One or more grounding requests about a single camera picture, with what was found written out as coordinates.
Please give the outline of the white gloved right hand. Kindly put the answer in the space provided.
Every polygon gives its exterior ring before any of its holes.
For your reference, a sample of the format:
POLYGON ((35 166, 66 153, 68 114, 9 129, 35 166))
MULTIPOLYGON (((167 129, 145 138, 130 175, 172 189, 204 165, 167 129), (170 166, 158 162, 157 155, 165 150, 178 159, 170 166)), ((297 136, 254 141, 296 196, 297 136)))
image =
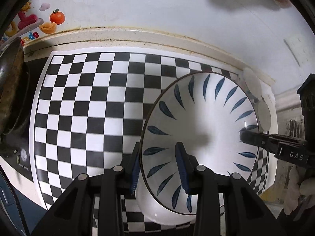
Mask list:
POLYGON ((296 165, 289 172, 289 183, 287 193, 283 202, 283 211, 290 215, 298 207, 300 196, 310 196, 310 200, 305 209, 314 206, 314 178, 304 178, 305 172, 298 169, 296 165))

